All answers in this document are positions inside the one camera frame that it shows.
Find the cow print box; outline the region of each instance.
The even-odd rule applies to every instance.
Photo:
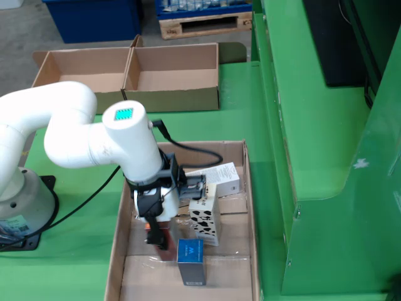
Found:
[[[196,237],[205,245],[218,246],[221,232],[220,209],[217,200],[217,186],[208,184],[206,196],[189,203],[189,214],[194,225]]]

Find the blue plastic bin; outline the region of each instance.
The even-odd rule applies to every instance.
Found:
[[[64,43],[132,40],[141,33],[140,0],[42,0]]]

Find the gray concrete floor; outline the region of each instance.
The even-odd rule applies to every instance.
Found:
[[[238,41],[250,53],[250,31],[164,41],[156,19],[154,0],[143,0],[143,10],[145,46]],[[34,51],[129,45],[130,41],[64,44],[46,5],[41,0],[25,0],[21,8],[0,10],[0,96],[32,85],[38,72],[32,59]]]

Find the wooden pallet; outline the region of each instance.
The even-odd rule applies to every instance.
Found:
[[[251,30],[252,12],[160,20],[164,40]]]

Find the small blue box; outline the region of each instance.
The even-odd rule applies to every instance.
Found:
[[[177,263],[184,285],[206,285],[203,240],[178,240]]]

